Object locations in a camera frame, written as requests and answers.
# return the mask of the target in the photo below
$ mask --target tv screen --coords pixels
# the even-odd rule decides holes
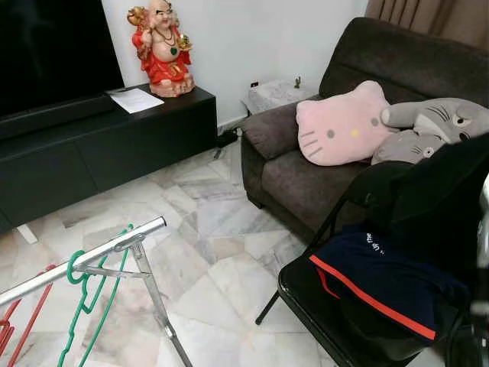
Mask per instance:
[[[0,116],[123,87],[100,0],[1,0]]]

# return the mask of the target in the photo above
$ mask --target brown sofa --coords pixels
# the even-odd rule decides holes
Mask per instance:
[[[314,99],[376,80],[391,104],[458,97],[488,107],[488,68],[485,51],[356,18],[339,40]],[[365,162],[337,167],[309,163],[297,143],[296,103],[253,115],[245,121],[243,132],[242,170],[248,198],[258,207],[266,206],[306,241],[368,166]],[[347,206],[339,222],[360,218],[359,209]]]

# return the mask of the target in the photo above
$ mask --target marble floor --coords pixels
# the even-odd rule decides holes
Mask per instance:
[[[34,245],[16,231],[3,235],[0,289],[36,275],[48,264],[66,261],[79,249],[102,244],[128,223],[138,226],[163,215],[168,227],[149,236],[144,247],[171,322],[195,367],[333,367],[332,359],[282,301],[261,326],[254,324],[276,289],[277,272],[302,252],[303,244],[247,201],[239,144],[228,146],[218,157],[215,153],[199,154],[30,223],[39,238]],[[120,261],[120,255],[111,255],[106,265],[117,268]],[[136,270],[132,258],[126,270]],[[94,311],[79,318],[65,366],[78,365],[113,283],[107,280]],[[96,279],[89,282],[89,294],[96,287]],[[18,366],[57,365],[80,288],[66,279],[54,284]],[[25,297],[12,316],[18,328],[0,365],[7,365],[39,294]],[[411,366],[442,365],[427,351]],[[85,366],[182,366],[152,316],[142,281],[121,280]]]

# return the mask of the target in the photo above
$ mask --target sofa cushion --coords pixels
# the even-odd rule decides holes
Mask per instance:
[[[319,96],[309,100],[316,101]],[[265,159],[273,159],[299,147],[297,102],[252,115],[243,122],[243,134]]]
[[[299,150],[286,153],[265,164],[262,184],[277,202],[312,230],[317,230],[366,163],[354,162],[335,167],[318,167]],[[345,206],[341,216],[361,218],[361,211]]]
[[[379,83],[370,80],[346,94],[301,102],[297,105],[300,150],[319,166],[370,158],[393,134],[381,123],[381,112],[388,106]]]
[[[346,93],[369,79],[382,85],[391,104],[454,97],[488,107],[488,55],[456,41],[356,18],[336,46],[319,94]]]

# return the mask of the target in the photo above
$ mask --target hello kitty face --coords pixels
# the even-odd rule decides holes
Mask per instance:
[[[369,158],[393,130],[381,123],[389,103],[381,86],[365,81],[353,91],[297,105],[299,146],[304,157],[321,166]]]

